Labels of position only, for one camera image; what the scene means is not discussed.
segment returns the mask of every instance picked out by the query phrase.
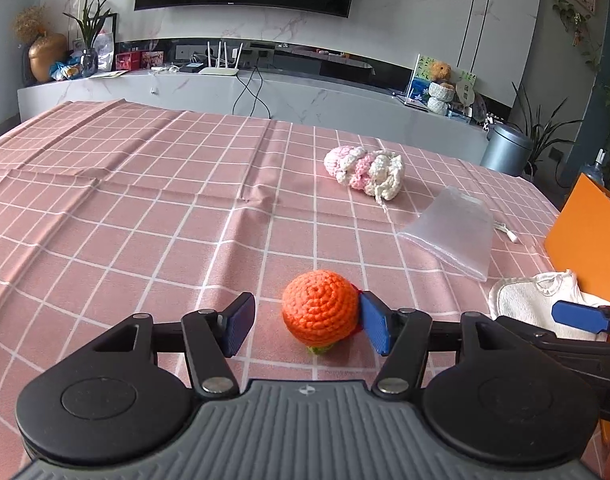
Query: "black cable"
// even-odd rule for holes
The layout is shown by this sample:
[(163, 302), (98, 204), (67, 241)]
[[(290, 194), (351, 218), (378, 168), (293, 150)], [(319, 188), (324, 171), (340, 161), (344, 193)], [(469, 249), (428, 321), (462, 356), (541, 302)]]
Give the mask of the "black cable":
[(258, 76), (261, 78), (261, 84), (258, 85), (258, 92), (256, 92), (256, 95), (254, 96), (254, 106), (252, 107), (252, 113), (250, 113), (250, 115), (249, 115), (250, 117), (252, 117), (254, 115), (254, 110), (256, 110), (256, 103), (259, 101), (258, 95), (261, 93), (261, 90), (263, 89), (263, 76), (261, 74), (261, 71), (258, 69), (258, 66), (256, 67), (256, 71), (258, 72)]
[(558, 181), (558, 167), (560, 166), (560, 162), (563, 159), (561, 158), (557, 163), (556, 163), (556, 169), (554, 170), (554, 179), (556, 181), (556, 183), (562, 187), (563, 189), (569, 189), (571, 186), (563, 186), (562, 184), (560, 184), (560, 182)]
[[(256, 92), (256, 94), (249, 89), (249, 85), (252, 82), (252, 78), (254, 77), (254, 73), (258, 72), (259, 77), (261, 78), (261, 84), (258, 88), (258, 92)], [(236, 78), (241, 82), (241, 84), (245, 87), (243, 88), (242, 92), (240, 93), (239, 97), (236, 99), (236, 101), (234, 102), (234, 106), (231, 108), (231, 113), (232, 115), (234, 115), (234, 110), (236, 108), (236, 105), (239, 103), (239, 100), (241, 97), (243, 97), (243, 94), (245, 93), (245, 90), (247, 90), (247, 92), (249, 92), (249, 94), (254, 98), (254, 106), (252, 108), (252, 112), (250, 113), (250, 117), (252, 117), (252, 115), (254, 114), (254, 111), (256, 110), (256, 102), (260, 101), (261, 104), (265, 107), (265, 110), (267, 110), (267, 118), (271, 119), (272, 118), (272, 112), (270, 112), (269, 108), (267, 107), (267, 105), (265, 104), (265, 102), (258, 96), (261, 93), (261, 89), (263, 88), (263, 75), (261, 74), (260, 70), (258, 69), (258, 66), (255, 66), (254, 69), (252, 70), (252, 74), (250, 74), (249, 79), (247, 80), (247, 84), (245, 84), (245, 82), (239, 77), (239, 75), (236, 75)]]
[(245, 84), (245, 82), (239, 77), (239, 73), (237, 72), (236, 74), (236, 79), (238, 79), (241, 84), (244, 86), (243, 90), (241, 91), (240, 95), (237, 97), (236, 101), (234, 101), (234, 105), (231, 108), (231, 114), (234, 114), (234, 110), (236, 109), (236, 105), (239, 103), (240, 98), (243, 97), (243, 94), (245, 93), (245, 90), (249, 91), (249, 84), (252, 82), (252, 77), (254, 76), (254, 71), (252, 71), (252, 74), (249, 76), (249, 79), (247, 80), (247, 84)]

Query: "orange folder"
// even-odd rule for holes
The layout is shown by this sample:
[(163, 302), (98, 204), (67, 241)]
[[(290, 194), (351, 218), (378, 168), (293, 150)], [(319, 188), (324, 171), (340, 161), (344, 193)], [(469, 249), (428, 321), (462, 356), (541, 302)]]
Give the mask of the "orange folder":
[[(556, 270), (571, 269), (583, 292), (610, 301), (610, 192), (581, 174), (545, 240)], [(600, 422), (603, 442), (610, 422)]]

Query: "crocheted orange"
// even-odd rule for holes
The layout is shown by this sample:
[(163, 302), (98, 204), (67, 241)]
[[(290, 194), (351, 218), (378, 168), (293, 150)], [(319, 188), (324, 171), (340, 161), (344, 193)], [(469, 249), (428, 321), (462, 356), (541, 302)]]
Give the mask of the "crocheted orange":
[(324, 351), (358, 325), (358, 290), (339, 274), (314, 270), (283, 291), (287, 330), (313, 351)]

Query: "blue gripper pad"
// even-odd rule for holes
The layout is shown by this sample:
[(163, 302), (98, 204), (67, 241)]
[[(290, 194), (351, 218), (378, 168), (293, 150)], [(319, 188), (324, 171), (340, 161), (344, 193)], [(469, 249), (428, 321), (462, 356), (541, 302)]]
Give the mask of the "blue gripper pad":
[(256, 316), (256, 301), (253, 294), (244, 292), (223, 312), (221, 319), (225, 330), (220, 341), (221, 352), (225, 357), (232, 357), (239, 351)]
[(359, 297), (361, 325), (378, 354), (387, 356), (391, 352), (393, 314), (389, 307), (374, 293), (361, 292)]
[(570, 301), (557, 301), (551, 308), (551, 317), (557, 323), (573, 326), (593, 334), (607, 332), (610, 329), (610, 319), (600, 308)]

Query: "pink checkered tablecloth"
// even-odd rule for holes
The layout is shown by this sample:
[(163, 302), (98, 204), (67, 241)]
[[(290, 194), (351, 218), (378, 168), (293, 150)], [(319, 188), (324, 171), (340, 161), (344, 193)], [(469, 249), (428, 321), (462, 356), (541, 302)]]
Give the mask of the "pink checkered tablecloth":
[[(339, 144), (404, 153), (391, 222), (326, 174), (323, 158)], [(395, 236), (445, 186), (484, 200), (520, 236), (496, 235), (486, 283)], [(177, 321), (250, 291), (256, 324), (229, 361), (242, 386), (371, 383), (382, 360), (364, 333), (318, 357), (290, 336), (280, 316), (289, 281), (324, 268), (392, 308), (488, 314), (499, 278), (551, 270), (542, 242), (555, 217), (520, 178), (371, 137), (125, 101), (62, 104), (0, 139), (0, 480), (28, 460), (14, 415), (23, 386), (135, 312)], [(159, 364), (187, 382), (181, 356)], [(451, 364), (432, 354), (427, 380)], [(599, 444), (586, 453), (597, 470)]]

